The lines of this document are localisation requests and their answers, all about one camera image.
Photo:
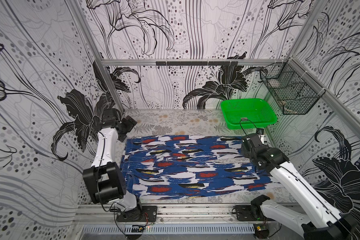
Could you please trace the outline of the blue patterned long pants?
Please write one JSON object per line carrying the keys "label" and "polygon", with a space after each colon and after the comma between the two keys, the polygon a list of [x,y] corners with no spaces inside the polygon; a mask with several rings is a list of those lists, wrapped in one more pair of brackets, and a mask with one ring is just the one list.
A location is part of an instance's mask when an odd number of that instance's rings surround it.
{"label": "blue patterned long pants", "polygon": [[242,155],[241,137],[166,135],[129,139],[121,171],[130,193],[173,200],[254,192],[275,180]]}

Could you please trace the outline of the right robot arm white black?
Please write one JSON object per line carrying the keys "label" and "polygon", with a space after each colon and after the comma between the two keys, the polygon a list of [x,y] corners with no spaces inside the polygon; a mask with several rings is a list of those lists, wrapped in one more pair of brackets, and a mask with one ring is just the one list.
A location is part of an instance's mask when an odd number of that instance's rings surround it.
{"label": "right robot arm white black", "polygon": [[254,218],[273,219],[305,240],[355,239],[357,220],[327,202],[281,150],[264,144],[258,134],[249,134],[242,138],[242,154],[258,170],[280,182],[304,210],[303,214],[298,213],[261,195],[251,201]]}

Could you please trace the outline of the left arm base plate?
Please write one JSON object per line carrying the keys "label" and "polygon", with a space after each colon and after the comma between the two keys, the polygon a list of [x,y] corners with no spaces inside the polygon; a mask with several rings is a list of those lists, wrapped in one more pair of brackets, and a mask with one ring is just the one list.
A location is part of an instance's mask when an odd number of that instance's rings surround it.
{"label": "left arm base plate", "polygon": [[137,206],[133,210],[122,212],[117,214],[117,222],[129,223],[129,222],[155,222],[157,219],[157,206]]}

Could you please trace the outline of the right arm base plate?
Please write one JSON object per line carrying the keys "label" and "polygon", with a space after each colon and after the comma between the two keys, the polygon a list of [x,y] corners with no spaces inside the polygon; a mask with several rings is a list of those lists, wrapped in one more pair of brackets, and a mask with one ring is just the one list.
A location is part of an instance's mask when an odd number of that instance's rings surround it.
{"label": "right arm base plate", "polygon": [[267,222],[274,221],[271,218],[266,218],[261,211],[261,208],[256,205],[235,205],[232,214],[236,215],[236,218],[240,222],[246,221],[258,221]]}

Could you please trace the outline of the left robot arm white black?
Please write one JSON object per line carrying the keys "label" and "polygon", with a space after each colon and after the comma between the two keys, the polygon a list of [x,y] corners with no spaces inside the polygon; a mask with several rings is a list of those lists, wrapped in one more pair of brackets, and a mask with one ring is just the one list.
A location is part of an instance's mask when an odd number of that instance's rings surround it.
{"label": "left robot arm white black", "polygon": [[117,109],[106,109],[95,127],[98,147],[90,168],[83,171],[83,180],[92,203],[111,204],[109,212],[118,213],[125,219],[143,215],[139,198],[127,190],[124,175],[116,162],[116,143],[124,142],[137,124],[130,116],[122,118]]}

